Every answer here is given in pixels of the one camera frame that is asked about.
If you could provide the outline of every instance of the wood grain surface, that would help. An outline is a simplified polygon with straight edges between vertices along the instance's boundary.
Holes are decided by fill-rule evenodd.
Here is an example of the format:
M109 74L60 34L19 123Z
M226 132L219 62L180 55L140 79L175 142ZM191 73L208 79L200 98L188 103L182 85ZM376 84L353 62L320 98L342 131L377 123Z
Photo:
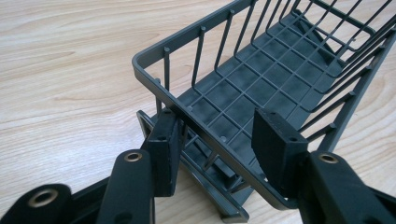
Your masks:
M230 2L1 1L0 217L40 185L88 187L110 174L122 151L139 148L135 112L153 115L155 103L134 78L132 57ZM392 3L385 14L395 11ZM188 73L183 57L172 64ZM393 196L395 70L393 48L335 150L367 185ZM257 193L245 208L249 223L301 222L298 211L277 211ZM157 223L222 223L184 170L176 195L156 199L156 216Z

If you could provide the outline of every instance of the wire basket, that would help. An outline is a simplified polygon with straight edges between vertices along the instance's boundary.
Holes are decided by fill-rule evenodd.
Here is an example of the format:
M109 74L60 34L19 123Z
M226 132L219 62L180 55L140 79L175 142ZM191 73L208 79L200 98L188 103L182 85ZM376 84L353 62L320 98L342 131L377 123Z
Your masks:
M369 1L279 0L255 8L256 2L233 1L133 58L158 112L164 103L189 127L182 163L226 222L248 220L242 204L254 189L275 208L297 206L272 188L257 163L255 108L275 111L310 143L318 141L316 150L332 151L395 41L395 16L382 17L391 1L364 16L359 11ZM210 38L219 50L203 56L206 44L213 48ZM171 69L178 52L192 55L183 62L192 68L187 75ZM213 71L200 73L210 62ZM151 73L153 66L163 73ZM186 90L173 92L181 81ZM138 115L147 134L155 118Z

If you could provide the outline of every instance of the wooden table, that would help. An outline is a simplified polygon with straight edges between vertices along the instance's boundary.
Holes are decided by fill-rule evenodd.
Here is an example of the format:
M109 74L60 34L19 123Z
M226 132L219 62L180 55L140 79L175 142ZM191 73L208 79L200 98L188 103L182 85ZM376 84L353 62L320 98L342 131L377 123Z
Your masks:
M153 115L155 103L134 78L132 57L229 2L2 1L0 216L43 184L83 189L108 176L122 151L139 148L135 112ZM395 70L393 48L335 150L367 185L393 196ZM245 208L250 223L301 222L298 211L277 211L257 193ZM176 195L156 199L156 215L158 223L222 223L184 170Z

